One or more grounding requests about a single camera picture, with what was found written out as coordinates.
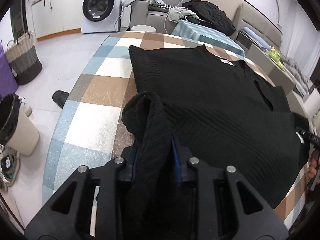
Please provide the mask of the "person's right hand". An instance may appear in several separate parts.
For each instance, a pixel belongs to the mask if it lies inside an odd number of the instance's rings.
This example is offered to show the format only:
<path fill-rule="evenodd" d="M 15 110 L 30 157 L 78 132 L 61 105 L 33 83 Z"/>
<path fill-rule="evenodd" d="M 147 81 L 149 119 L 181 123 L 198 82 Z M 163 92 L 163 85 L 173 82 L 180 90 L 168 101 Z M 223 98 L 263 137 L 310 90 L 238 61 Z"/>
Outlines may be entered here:
<path fill-rule="evenodd" d="M 319 150 L 314 150 L 309 160 L 309 167 L 307 172 L 309 179 L 312 179 L 316 176 L 318 166 L 319 166 Z"/>

